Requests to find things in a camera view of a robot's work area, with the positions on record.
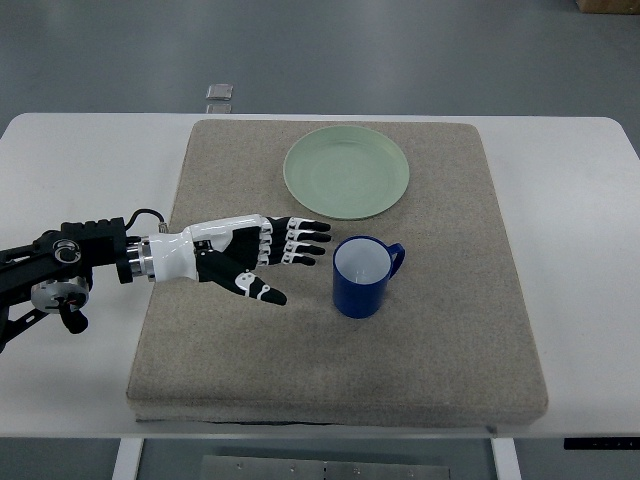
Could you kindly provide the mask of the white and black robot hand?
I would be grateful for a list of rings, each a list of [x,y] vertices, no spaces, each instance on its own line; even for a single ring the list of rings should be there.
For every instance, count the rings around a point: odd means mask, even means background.
[[[287,297],[255,270],[273,265],[313,266],[331,240],[327,223],[299,217],[251,214],[158,233],[142,242],[141,273],[165,282],[212,282],[234,294],[284,306]]]

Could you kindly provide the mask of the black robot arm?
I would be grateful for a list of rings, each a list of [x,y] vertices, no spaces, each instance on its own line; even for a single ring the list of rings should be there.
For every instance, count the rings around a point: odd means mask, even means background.
[[[3,250],[1,346],[50,314],[57,314],[74,335],[86,330],[88,320],[81,308],[90,298],[95,267],[115,266],[122,284],[137,276],[152,277],[148,241],[128,234],[142,214],[157,218],[159,232],[168,231],[161,213],[143,208],[129,220],[65,222],[28,245]]]

